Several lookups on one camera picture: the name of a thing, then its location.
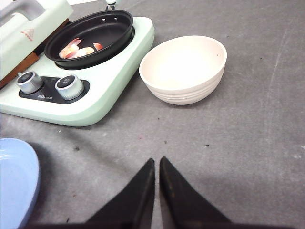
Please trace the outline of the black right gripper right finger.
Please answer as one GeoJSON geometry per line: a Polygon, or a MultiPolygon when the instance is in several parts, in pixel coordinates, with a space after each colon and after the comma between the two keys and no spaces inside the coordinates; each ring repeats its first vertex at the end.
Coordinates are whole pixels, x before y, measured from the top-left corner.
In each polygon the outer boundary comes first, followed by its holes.
{"type": "Polygon", "coordinates": [[[159,168],[160,185],[175,226],[179,229],[205,229],[232,222],[213,206],[163,156],[159,168]]]}

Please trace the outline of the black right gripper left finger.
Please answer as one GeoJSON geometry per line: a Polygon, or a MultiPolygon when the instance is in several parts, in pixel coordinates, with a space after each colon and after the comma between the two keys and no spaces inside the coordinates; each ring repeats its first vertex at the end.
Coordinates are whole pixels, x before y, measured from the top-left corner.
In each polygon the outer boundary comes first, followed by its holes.
{"type": "Polygon", "coordinates": [[[125,188],[87,223],[97,229],[150,229],[155,198],[155,163],[148,159],[125,188]]]}

